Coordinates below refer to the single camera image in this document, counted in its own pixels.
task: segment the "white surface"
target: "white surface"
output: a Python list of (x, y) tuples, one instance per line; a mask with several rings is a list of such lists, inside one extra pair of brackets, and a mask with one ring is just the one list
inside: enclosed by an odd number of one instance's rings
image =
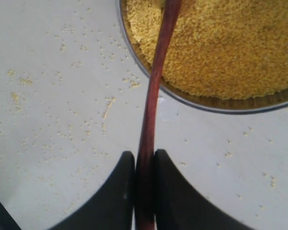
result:
[[(21, 228), (58, 223), (137, 152), (147, 83), (115, 0), (0, 0), (0, 201)], [(230, 215), (288, 230), (288, 109), (217, 115), (161, 95), (156, 147)]]

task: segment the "metal bowl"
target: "metal bowl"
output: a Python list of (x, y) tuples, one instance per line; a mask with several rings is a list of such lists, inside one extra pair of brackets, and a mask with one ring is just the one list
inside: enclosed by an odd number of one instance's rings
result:
[[(134, 39), (127, 20), (127, 0), (117, 0), (117, 11), (122, 35), (140, 69), (150, 76), (151, 65), (145, 60), (139, 44)], [(168, 84), (163, 78), (160, 89), (177, 101), (191, 107), (221, 114), (256, 114), (281, 109), (288, 106), (288, 89), (265, 97), (249, 98), (246, 100), (222, 100), (215, 97), (191, 96)]]

